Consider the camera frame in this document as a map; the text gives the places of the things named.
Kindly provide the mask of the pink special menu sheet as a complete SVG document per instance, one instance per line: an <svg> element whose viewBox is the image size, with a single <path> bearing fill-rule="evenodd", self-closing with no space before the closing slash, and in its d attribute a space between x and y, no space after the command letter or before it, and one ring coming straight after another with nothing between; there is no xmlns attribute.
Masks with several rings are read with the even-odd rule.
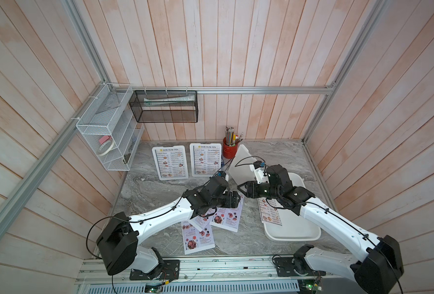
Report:
<svg viewBox="0 0 434 294"><path fill-rule="evenodd" d="M237 208L218 208L210 223L212 226L229 230L231 232L238 232L245 199L241 192L239 192L239 196L240 201Z"/></svg>
<svg viewBox="0 0 434 294"><path fill-rule="evenodd" d="M193 219L190 219L188 222L198 231L206 231L208 226L210 225L210 222L212 221L211 218L202 218L200 216L197 216Z"/></svg>
<svg viewBox="0 0 434 294"><path fill-rule="evenodd" d="M181 223L185 255L215 248L212 227L207 225L203 231L198 231L189 222Z"/></svg>

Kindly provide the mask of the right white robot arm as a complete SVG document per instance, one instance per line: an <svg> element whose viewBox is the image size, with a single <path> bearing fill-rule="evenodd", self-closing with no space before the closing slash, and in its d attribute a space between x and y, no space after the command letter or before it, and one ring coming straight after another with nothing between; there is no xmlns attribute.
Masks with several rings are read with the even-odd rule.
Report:
<svg viewBox="0 0 434 294"><path fill-rule="evenodd" d="M334 237L349 254L326 252L313 245L293 255L294 271L332 273L356 282L368 294L388 294L404 273L400 245L393 237L379 237L355 225L325 205L314 193L295 186L281 165L251 164L255 180L239 185L248 198L276 200L280 207L310 221Z"/></svg>

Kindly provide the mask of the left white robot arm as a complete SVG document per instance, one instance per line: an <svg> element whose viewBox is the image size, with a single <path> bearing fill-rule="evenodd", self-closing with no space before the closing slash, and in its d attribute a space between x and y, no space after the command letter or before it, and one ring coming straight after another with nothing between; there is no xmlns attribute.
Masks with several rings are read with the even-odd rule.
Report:
<svg viewBox="0 0 434 294"><path fill-rule="evenodd" d="M129 268L148 279L160 277L165 263L156 248L141 246L146 239L176 223L207 215L210 209L237 208L240 201L239 193L229 190L226 177L217 175L148 213L127 216L121 212L111 216L96 240L107 274L115 276Z"/></svg>

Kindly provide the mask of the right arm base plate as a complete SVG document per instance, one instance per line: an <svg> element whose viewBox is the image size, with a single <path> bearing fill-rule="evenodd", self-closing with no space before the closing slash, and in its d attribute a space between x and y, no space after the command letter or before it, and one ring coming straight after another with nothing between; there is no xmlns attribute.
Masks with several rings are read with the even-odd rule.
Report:
<svg viewBox="0 0 434 294"><path fill-rule="evenodd" d="M282 257L274 255L272 263L276 267L278 277L325 276L324 271L312 270L303 258Z"/></svg>

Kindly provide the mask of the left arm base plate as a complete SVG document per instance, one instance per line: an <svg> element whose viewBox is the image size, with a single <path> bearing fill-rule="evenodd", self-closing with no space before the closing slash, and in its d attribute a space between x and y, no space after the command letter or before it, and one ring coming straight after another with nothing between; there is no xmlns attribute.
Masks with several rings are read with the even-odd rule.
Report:
<svg viewBox="0 0 434 294"><path fill-rule="evenodd" d="M132 269L130 272L129 279L131 281L173 281L179 278L180 273L180 261L175 260L165 260L160 263L154 270L150 273L144 273L138 269Z"/></svg>

